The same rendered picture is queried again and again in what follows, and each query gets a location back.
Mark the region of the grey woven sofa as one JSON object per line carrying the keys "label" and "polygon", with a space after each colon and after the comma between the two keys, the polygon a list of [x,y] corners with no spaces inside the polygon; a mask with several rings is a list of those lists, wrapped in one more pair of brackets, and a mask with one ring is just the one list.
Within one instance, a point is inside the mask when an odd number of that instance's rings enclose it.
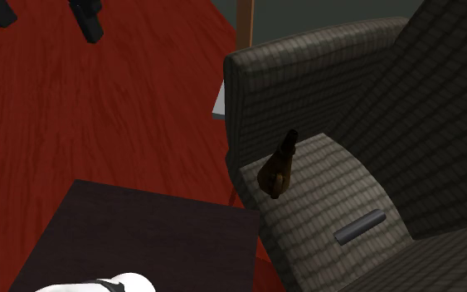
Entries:
{"label": "grey woven sofa", "polygon": [[[286,292],[467,292],[467,0],[224,60],[226,166]],[[298,140],[289,188],[257,174]],[[341,246],[335,231],[387,219]]]}

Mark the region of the pale grey flat panel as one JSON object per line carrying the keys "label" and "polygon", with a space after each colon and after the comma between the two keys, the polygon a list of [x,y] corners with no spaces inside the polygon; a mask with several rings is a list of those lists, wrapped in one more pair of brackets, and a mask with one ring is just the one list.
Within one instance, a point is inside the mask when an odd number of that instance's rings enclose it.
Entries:
{"label": "pale grey flat panel", "polygon": [[212,109],[212,118],[213,119],[225,119],[225,83],[221,83],[221,87],[217,94],[215,104]]}

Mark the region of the grey cylinder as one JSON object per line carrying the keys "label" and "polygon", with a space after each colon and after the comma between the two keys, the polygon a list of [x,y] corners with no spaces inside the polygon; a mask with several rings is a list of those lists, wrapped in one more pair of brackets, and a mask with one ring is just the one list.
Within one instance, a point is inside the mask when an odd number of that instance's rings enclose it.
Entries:
{"label": "grey cylinder", "polygon": [[386,219],[387,215],[383,210],[375,209],[335,231],[333,236],[337,243],[343,246]]}

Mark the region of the brown wooden post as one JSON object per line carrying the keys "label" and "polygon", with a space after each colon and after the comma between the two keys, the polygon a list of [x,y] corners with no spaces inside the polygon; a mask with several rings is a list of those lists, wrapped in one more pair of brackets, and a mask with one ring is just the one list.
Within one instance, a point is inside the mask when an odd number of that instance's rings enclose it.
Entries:
{"label": "brown wooden post", "polygon": [[255,0],[236,0],[236,50],[252,45]]}

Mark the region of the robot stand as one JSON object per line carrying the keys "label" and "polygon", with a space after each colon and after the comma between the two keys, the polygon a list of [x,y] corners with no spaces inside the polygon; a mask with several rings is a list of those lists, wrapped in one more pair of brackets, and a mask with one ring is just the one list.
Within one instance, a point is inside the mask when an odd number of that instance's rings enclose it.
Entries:
{"label": "robot stand", "polygon": [[251,292],[259,214],[76,180],[8,292],[144,275],[157,292]]}

